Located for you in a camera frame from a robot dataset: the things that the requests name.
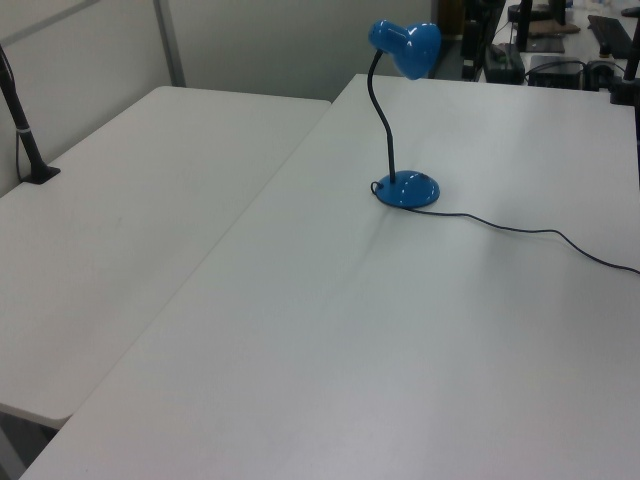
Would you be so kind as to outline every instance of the black cable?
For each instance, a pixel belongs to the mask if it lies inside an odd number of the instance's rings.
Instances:
[[[16,131],[16,173],[18,174],[18,181],[22,183],[22,176],[20,175],[20,134]]]
[[[374,186],[377,187],[378,185],[379,185],[378,182],[372,182],[371,183],[371,192],[374,195],[376,193],[376,189],[374,188]],[[485,225],[488,225],[488,226],[490,226],[492,228],[496,228],[498,230],[506,230],[508,232],[529,233],[529,234],[531,234],[531,233],[533,233],[533,234],[555,233],[556,235],[561,236],[564,239],[564,241],[567,242],[576,251],[578,251],[579,253],[581,253],[585,257],[593,260],[594,262],[600,263],[600,264],[605,265],[605,266],[610,267],[610,268],[615,268],[616,270],[626,270],[628,272],[632,272],[632,273],[635,273],[637,275],[640,275],[640,270],[636,270],[635,268],[626,267],[624,265],[616,265],[614,263],[609,263],[609,262],[606,262],[604,260],[601,260],[598,257],[594,257],[593,255],[585,252],[580,247],[578,247],[575,243],[573,243],[571,240],[569,240],[569,238],[564,233],[562,233],[559,230],[555,230],[555,229],[552,229],[552,228],[545,228],[545,229],[541,229],[541,230],[527,230],[527,229],[523,229],[523,228],[503,227],[502,225],[496,225],[495,223],[491,223],[491,222],[489,222],[487,220],[483,220],[482,218],[476,217],[475,215],[471,215],[470,213],[428,212],[428,211],[425,211],[425,210],[417,210],[415,208],[398,207],[396,205],[391,205],[391,204],[388,204],[388,203],[383,202],[382,200],[380,200],[380,198],[377,195],[376,195],[376,198],[378,199],[378,201],[380,201],[381,203],[383,203],[384,205],[387,205],[389,207],[397,208],[399,210],[406,210],[407,212],[411,212],[411,213],[419,213],[420,215],[430,215],[430,216],[434,216],[434,217],[465,217],[465,218],[471,218],[472,220],[475,220],[475,221],[480,222],[480,223],[484,223]]]
[[[524,78],[529,81],[529,74],[531,73],[536,73],[536,72],[540,72],[542,70],[546,70],[548,68],[551,67],[557,67],[559,65],[568,65],[568,64],[579,64],[582,66],[582,70],[580,71],[580,73],[584,73],[584,69],[587,66],[586,63],[581,62],[580,60],[559,60],[557,62],[549,62],[549,63],[544,63],[542,65],[538,65],[537,67],[533,67],[531,70],[529,70],[527,73],[524,74]]]
[[[501,26],[498,30],[495,31],[495,33],[493,34],[493,37],[491,38],[491,41],[489,43],[493,43],[493,41],[496,38],[496,35],[498,35],[502,30],[504,30],[504,27],[506,27],[507,25],[509,25],[509,20],[507,20],[507,23],[505,23],[503,26]]]

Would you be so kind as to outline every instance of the black stand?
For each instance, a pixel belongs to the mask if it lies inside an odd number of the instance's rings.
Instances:
[[[389,126],[389,122],[387,121],[387,117],[384,116],[382,112],[382,108],[380,108],[380,104],[376,99],[375,93],[373,93],[373,72],[376,70],[376,66],[380,61],[380,57],[384,52],[382,50],[378,50],[373,57],[373,62],[371,62],[371,67],[369,68],[369,75],[367,76],[367,89],[369,90],[369,98],[371,98],[371,103],[373,103],[373,107],[378,112],[380,116],[380,120],[382,120],[382,124],[384,125],[384,129],[387,132],[387,153],[389,154],[389,180],[391,183],[395,183],[396,181],[396,167],[393,156],[393,134],[391,133],[391,127]]]
[[[22,140],[24,149],[27,152],[29,161],[31,162],[31,175],[27,175],[21,179],[23,182],[35,183],[36,185],[42,185],[50,178],[60,173],[59,168],[49,167],[40,156],[38,146],[31,133],[31,127],[27,122],[27,117],[24,114],[20,100],[18,99],[18,93],[16,92],[16,85],[13,80],[13,75],[9,67],[7,57],[0,46],[0,87],[2,88],[2,94],[7,102],[13,122],[16,125],[16,131]]]
[[[639,20],[636,24],[636,31],[633,34],[627,68],[624,69],[622,81],[614,85],[611,91],[611,103],[634,106],[640,87],[640,84],[636,81],[638,62],[640,61],[640,8],[627,8],[622,11],[622,16],[638,18]]]

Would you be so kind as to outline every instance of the power cord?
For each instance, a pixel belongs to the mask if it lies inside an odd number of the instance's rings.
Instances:
[[[16,79],[13,76],[13,70],[11,69],[11,64],[9,63],[9,59],[4,53],[4,50],[0,49],[0,54],[2,55],[2,62],[5,65],[5,68],[9,72],[9,76],[11,77],[11,83],[13,83],[13,87],[16,86]],[[16,174],[18,175],[18,181],[22,183],[22,176],[20,175],[20,134],[16,130]]]
[[[375,195],[376,188],[379,187],[379,186],[380,186],[379,182],[372,182],[371,183],[371,193],[373,193]],[[624,265],[616,265],[614,263],[609,263],[609,262],[601,260],[598,257],[595,257],[595,256],[585,252],[583,249],[581,249],[575,243],[573,243],[571,240],[569,240],[569,238],[559,230],[555,230],[555,229],[552,229],[552,228],[545,228],[545,229],[541,229],[541,230],[528,230],[528,229],[523,229],[523,228],[504,227],[502,225],[497,225],[497,224],[491,223],[491,222],[489,222],[487,220],[483,220],[482,218],[476,217],[475,215],[471,215],[470,213],[429,212],[429,211],[425,211],[425,210],[418,210],[416,208],[398,207],[396,205],[390,205],[390,204],[388,204],[386,202],[383,202],[382,200],[380,200],[380,198],[377,195],[375,195],[375,197],[376,197],[376,199],[378,199],[378,201],[380,203],[382,203],[384,205],[387,205],[387,206],[393,207],[393,208],[397,208],[398,210],[406,210],[407,212],[417,213],[417,214],[420,214],[420,215],[429,215],[429,216],[433,216],[433,217],[465,217],[465,218],[470,218],[470,219],[475,220],[475,221],[480,222],[480,223],[484,223],[485,225],[488,225],[488,226],[490,226],[492,228],[495,228],[495,229],[498,229],[498,230],[506,230],[508,232],[528,233],[528,234],[554,233],[554,234],[559,235],[560,237],[562,237],[564,239],[564,241],[567,242],[576,251],[578,251],[579,253],[581,253],[585,257],[589,258],[590,260],[593,260],[594,262],[600,263],[601,265],[605,265],[605,266],[610,267],[610,268],[614,268],[616,270],[626,270],[628,272],[635,273],[636,275],[640,275],[640,270],[636,270],[635,268],[631,268],[631,267],[626,267]]]
[[[538,65],[537,67],[532,68],[531,70],[529,70],[527,73],[524,74],[524,78],[528,81],[529,80],[529,74],[531,73],[536,73],[536,72],[540,72],[542,70],[546,70],[548,68],[551,67],[557,67],[559,65],[569,65],[569,64],[579,64],[582,66],[582,71],[584,71],[585,67],[587,66],[586,63],[581,62],[580,60],[559,60],[557,62],[549,62],[549,63],[545,63],[543,65]]]

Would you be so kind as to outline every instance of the table surface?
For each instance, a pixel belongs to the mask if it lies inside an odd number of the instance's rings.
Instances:
[[[59,428],[328,102],[159,88],[0,201],[0,411]]]
[[[507,0],[505,3],[504,9],[502,10],[502,15],[500,17],[500,21],[498,22],[497,29],[499,30],[502,26],[507,25],[507,8],[510,5],[518,5],[520,3],[519,0]],[[522,62],[524,63],[525,71],[529,71],[531,65],[531,57],[533,55],[548,55],[548,56],[566,56],[566,57],[577,57],[579,60],[587,63],[592,60],[605,60],[609,62],[614,62],[620,67],[624,69],[627,65],[626,60],[616,60],[613,57],[608,59],[601,59],[599,57],[600,44],[596,40],[593,32],[588,28],[589,27],[589,19],[587,18],[589,15],[600,15],[604,17],[613,17],[620,20],[620,23],[629,34],[631,38],[633,38],[633,33],[636,28],[637,19],[635,18],[626,18],[620,15],[620,10],[623,8],[629,7],[637,7],[640,4],[637,1],[633,0],[617,0],[612,3],[612,6],[604,6],[598,10],[587,10],[584,7],[584,1],[575,2],[576,6],[569,10],[567,14],[567,23],[572,23],[578,27],[580,27],[580,32],[575,34],[564,35],[563,42],[565,53],[521,53]],[[515,44],[516,37],[516,29],[513,31],[513,42]],[[509,43],[511,38],[511,24],[509,23],[502,30],[497,32],[495,38],[493,39],[493,44],[497,45],[500,43]],[[614,68],[615,74],[618,76],[622,76],[622,70]],[[484,81],[484,72],[481,75],[482,81]]]
[[[640,266],[631,108],[374,88],[432,211]],[[356,76],[24,479],[637,478],[640,277],[386,207],[386,161]]]

